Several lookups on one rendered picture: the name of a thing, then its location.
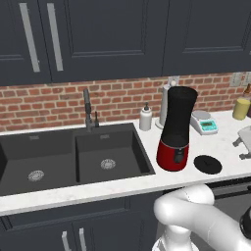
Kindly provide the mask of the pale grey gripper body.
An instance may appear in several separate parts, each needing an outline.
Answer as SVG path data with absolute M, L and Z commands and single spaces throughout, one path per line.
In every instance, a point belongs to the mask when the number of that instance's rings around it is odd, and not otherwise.
M 251 125 L 244 127 L 238 132 L 239 142 L 243 143 L 251 153 Z

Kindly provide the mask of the black round blender lid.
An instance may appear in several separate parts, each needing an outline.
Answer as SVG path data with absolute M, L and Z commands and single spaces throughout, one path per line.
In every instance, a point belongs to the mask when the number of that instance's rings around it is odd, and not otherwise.
M 193 163 L 197 170 L 207 175 L 219 174 L 223 168 L 219 160 L 208 155 L 197 156 Z

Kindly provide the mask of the red and black blender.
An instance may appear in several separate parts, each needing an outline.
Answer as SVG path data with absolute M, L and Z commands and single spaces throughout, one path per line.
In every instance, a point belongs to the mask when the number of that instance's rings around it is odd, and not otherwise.
M 197 96 L 197 91 L 187 86 L 174 86 L 168 91 L 167 118 L 156 156 L 165 171 L 178 172 L 186 166 L 190 117 Z

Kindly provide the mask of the yellow jar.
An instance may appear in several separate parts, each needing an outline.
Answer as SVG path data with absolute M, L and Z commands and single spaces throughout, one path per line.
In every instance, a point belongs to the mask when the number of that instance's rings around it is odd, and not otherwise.
M 236 120 L 244 120 L 250 107 L 250 101 L 244 98 L 238 98 L 235 102 L 232 116 Z

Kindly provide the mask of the white kitchen scale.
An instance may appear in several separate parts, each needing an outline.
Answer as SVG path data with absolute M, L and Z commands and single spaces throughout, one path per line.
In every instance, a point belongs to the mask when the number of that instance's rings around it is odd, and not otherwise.
M 194 110 L 191 113 L 190 124 L 201 135 L 216 134 L 219 130 L 211 114 L 202 110 Z

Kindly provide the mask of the brown bottle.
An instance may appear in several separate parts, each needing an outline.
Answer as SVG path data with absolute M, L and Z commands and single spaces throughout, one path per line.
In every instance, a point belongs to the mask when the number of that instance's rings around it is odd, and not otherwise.
M 251 83 L 248 83 L 246 89 L 243 92 L 243 97 L 250 101 L 249 110 L 246 116 L 251 119 Z

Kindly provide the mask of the dark dishwasher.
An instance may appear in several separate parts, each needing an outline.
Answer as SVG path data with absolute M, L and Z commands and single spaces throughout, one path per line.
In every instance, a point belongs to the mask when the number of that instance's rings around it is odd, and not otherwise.
M 236 178 L 236 179 L 229 179 L 229 180 L 223 180 L 223 181 L 217 181 L 217 182 L 211 182 L 206 183 L 206 185 L 209 187 L 210 184 L 220 185 L 222 183 L 226 184 L 236 184 L 236 183 L 251 183 L 251 176 L 250 177 L 244 177 L 244 178 Z M 168 195 L 168 197 L 175 196 L 176 193 L 184 189 L 189 190 L 188 194 L 192 194 L 192 202 L 202 201 L 202 199 L 195 199 L 195 190 L 198 190 L 199 188 L 203 188 L 204 184 L 195 184 L 190 185 L 189 187 L 183 187 L 181 189 L 176 190 L 167 190 L 163 193 L 164 197 Z M 216 199 L 214 206 L 218 209 L 220 209 L 225 214 L 229 215 L 231 218 L 239 222 L 240 217 L 246 212 L 246 210 L 251 206 L 251 193 L 250 194 L 243 194 L 243 195 L 237 195 L 233 197 L 223 198 L 223 199 Z M 194 232 L 191 232 L 191 240 L 193 244 L 196 245 L 196 247 L 199 249 L 199 251 L 215 251 L 209 244 L 207 244 L 202 238 L 200 238 L 197 234 Z

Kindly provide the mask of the white paper towel roll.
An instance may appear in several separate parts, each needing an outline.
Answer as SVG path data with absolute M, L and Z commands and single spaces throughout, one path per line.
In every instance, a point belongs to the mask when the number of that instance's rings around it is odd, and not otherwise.
M 165 125 L 168 111 L 168 90 L 170 87 L 171 86 L 169 84 L 165 84 L 163 86 L 160 117 L 155 122 L 156 127 L 159 129 L 163 129 Z

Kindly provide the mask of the white soap dispenser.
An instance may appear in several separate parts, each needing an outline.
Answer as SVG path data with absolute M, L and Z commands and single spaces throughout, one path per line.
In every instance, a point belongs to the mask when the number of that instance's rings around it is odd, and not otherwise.
M 140 119 L 139 119 L 139 128 L 143 131 L 151 129 L 152 125 L 152 110 L 149 107 L 148 102 L 145 103 L 145 106 L 141 109 Z

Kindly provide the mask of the dark cupboard door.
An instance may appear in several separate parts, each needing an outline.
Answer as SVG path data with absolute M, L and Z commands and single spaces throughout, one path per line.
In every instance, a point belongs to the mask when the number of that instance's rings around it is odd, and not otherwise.
M 72 251 L 76 251 L 70 224 L 31 227 L 14 230 L 0 236 L 0 251 L 65 251 L 62 232 L 68 233 Z
M 47 3 L 54 3 L 62 72 L 56 68 Z M 162 74 L 168 0 L 38 0 L 54 82 Z
M 161 192 L 152 192 L 128 196 L 129 210 L 76 220 L 76 250 L 81 251 L 78 230 L 83 227 L 86 251 L 152 251 L 158 225 L 153 204 L 160 195 Z
M 27 3 L 40 72 L 32 69 L 20 3 Z M 0 86 L 51 80 L 38 0 L 0 0 Z
M 164 75 L 251 72 L 251 0 L 170 0 Z

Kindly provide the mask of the black double sink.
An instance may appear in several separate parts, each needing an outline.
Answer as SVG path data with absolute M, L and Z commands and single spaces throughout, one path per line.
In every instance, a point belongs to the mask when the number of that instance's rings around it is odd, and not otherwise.
M 132 123 L 0 136 L 0 196 L 153 173 Z

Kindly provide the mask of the dark grey tap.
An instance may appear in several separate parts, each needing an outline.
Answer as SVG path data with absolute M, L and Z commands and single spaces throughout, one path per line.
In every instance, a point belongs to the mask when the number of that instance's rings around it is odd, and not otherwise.
M 95 114 L 95 121 L 91 118 L 91 104 L 90 104 L 90 96 L 87 88 L 83 90 L 83 98 L 84 98 L 84 108 L 85 108 L 85 124 L 86 130 L 91 132 L 94 127 L 99 127 L 98 114 Z

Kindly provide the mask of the dark drawer front panel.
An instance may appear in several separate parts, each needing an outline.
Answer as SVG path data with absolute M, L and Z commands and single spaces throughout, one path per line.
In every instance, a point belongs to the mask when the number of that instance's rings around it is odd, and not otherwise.
M 0 217 L 0 231 L 8 231 L 25 226 L 37 226 L 51 221 L 61 221 L 62 219 L 89 216 L 103 212 L 123 212 L 129 209 L 130 202 L 124 197 L 2 216 Z

